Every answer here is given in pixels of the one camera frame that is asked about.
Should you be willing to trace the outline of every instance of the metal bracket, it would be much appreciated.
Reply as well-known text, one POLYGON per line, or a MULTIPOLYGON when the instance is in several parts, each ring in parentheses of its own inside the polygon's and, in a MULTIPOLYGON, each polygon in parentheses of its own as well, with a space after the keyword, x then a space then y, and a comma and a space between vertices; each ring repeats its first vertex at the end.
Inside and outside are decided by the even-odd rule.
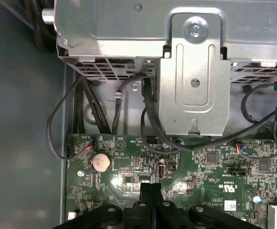
POLYGON ((222 135, 229 115, 230 61, 220 58, 221 17, 177 13, 171 54, 160 62, 159 117, 168 135, 222 135))

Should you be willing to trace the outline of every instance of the circular hole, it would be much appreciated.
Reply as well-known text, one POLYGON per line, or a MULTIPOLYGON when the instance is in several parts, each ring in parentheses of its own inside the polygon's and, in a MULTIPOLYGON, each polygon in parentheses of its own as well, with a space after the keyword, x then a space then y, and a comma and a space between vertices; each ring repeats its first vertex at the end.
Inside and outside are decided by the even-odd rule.
POLYGON ((134 10, 136 12, 140 12, 140 11, 142 11, 142 9, 143 9, 143 6, 141 4, 137 4, 134 6, 134 10))
POLYGON ((192 87, 198 87, 200 86, 200 81, 198 79, 192 79, 190 84, 192 87))
POLYGON ((108 209, 108 212, 113 212, 113 211, 115 211, 115 208, 109 208, 108 209))

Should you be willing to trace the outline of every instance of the motherboard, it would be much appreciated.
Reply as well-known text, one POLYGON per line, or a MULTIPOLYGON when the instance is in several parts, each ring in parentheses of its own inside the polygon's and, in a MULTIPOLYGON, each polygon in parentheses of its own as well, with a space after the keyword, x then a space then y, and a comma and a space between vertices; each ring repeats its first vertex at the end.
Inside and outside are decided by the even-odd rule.
MULTIPOLYGON (((148 182, 161 183, 164 199, 185 210, 205 204, 260 228, 273 223, 268 208, 277 206, 277 158, 249 161, 233 144, 159 155, 147 150, 139 136, 116 135, 69 135, 67 152, 77 153, 91 140, 89 151, 67 162, 68 219, 102 204, 131 206, 139 199, 140 184, 148 182)), ((190 145, 209 139, 178 141, 190 145)), ((156 137, 148 137, 147 142, 159 150, 170 149, 156 137)), ((241 143, 246 155, 277 153, 271 140, 242 139, 241 143)))

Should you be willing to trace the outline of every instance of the gray metal panel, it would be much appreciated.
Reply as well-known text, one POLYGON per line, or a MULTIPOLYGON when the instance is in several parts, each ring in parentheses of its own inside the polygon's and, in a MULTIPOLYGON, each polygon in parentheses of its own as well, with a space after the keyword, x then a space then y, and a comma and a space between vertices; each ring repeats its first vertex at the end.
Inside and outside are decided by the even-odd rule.
MULTIPOLYGON (((63 64, 38 51, 32 31, 0 5, 0 229, 51 228, 60 222, 61 162, 46 142, 46 121, 61 99, 63 64)), ((52 125, 57 148, 70 116, 52 125)))

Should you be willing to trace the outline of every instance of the chip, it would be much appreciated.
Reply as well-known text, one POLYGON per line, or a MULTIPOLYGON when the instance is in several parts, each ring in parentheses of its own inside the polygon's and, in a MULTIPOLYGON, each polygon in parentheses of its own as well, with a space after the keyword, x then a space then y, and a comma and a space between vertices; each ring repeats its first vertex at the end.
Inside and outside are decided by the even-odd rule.
POLYGON ((258 170, 259 172, 268 172, 269 166, 269 161, 259 161, 258 170))
POLYGON ((187 181, 187 188, 194 188, 195 187, 195 183, 192 181, 187 181))
POLYGON ((188 195, 188 196, 193 196, 194 195, 194 191, 193 190, 190 190, 190 189, 188 189, 188 190, 186 190, 186 195, 188 195))
POLYGON ((133 183, 134 177, 125 177, 124 182, 127 183, 133 183))
POLYGON ((139 183, 151 183, 150 175, 139 175, 139 183))
POLYGON ((168 161, 167 167, 169 171, 176 171, 176 162, 174 161, 168 161))
POLYGON ((207 153, 206 162, 216 164, 217 163, 216 153, 215 152, 207 153))

